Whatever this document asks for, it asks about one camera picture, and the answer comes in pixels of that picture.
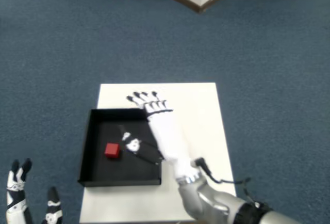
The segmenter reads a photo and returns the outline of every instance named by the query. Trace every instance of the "white table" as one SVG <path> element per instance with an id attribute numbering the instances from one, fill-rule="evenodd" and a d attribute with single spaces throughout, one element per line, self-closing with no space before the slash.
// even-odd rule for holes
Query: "white table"
<path id="1" fill-rule="evenodd" d="M 215 83 L 102 84 L 97 108 L 136 108 L 134 91 L 155 90 L 169 100 L 182 126 L 192 158 L 204 157 L 216 178 L 232 180 L 232 170 Z M 233 184 L 211 186 L 236 195 Z M 185 212 L 172 168 L 162 163 L 162 185 L 85 188 L 81 223 L 192 220 Z"/>

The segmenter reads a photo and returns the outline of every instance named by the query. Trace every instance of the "red cube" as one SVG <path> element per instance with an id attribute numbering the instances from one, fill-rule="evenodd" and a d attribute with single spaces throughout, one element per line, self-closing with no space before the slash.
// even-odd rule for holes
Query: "red cube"
<path id="1" fill-rule="evenodd" d="M 119 156 L 119 144 L 117 144 L 117 143 L 108 143 L 104 154 L 108 158 L 118 158 L 118 156 Z"/>

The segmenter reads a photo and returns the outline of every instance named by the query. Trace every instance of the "white robotic hand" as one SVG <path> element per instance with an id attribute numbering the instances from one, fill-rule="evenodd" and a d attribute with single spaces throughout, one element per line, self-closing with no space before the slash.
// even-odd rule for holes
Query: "white robotic hand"
<path id="1" fill-rule="evenodd" d="M 27 159 L 21 168 L 19 161 L 12 163 L 7 182 L 7 212 L 8 224 L 33 224 L 30 210 L 27 206 L 24 192 L 26 176 L 32 167 L 32 162 Z M 61 202 L 56 188 L 48 190 L 48 208 L 42 224 L 62 224 Z"/>
<path id="2" fill-rule="evenodd" d="M 147 115 L 149 126 L 164 159 L 174 166 L 175 177 L 193 177 L 199 170 L 190 165 L 191 159 L 183 134 L 176 122 L 173 109 L 156 92 L 134 92 L 127 99 Z"/>

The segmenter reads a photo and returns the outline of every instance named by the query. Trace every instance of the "robotic hand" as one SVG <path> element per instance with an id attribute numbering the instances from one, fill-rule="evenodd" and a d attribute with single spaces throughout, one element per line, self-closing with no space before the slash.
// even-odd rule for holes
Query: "robotic hand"
<path id="1" fill-rule="evenodd" d="M 192 166 L 185 140 L 168 102 L 160 99 L 156 92 L 134 92 L 133 95 L 127 99 L 145 111 L 160 152 L 174 167 L 179 193 L 185 210 L 192 218 L 210 224 L 299 224 L 264 204 L 248 203 L 211 188 L 198 164 Z"/>
<path id="2" fill-rule="evenodd" d="M 32 167 L 27 159 L 21 168 L 19 161 L 12 163 L 7 182 L 7 224 L 33 224 L 24 192 L 26 176 Z M 62 224 L 61 202 L 55 187 L 48 190 L 48 208 L 42 224 Z"/>

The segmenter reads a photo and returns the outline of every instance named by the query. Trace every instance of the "blue carpet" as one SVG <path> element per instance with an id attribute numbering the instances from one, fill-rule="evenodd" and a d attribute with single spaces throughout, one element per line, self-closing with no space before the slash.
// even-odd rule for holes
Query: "blue carpet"
<path id="1" fill-rule="evenodd" d="M 303 223 L 330 212 L 330 0 L 0 0 L 0 223 L 11 161 L 31 157 L 36 223 L 76 182 L 100 83 L 216 82 L 236 179 Z M 240 196 L 242 191 L 237 187 Z"/>

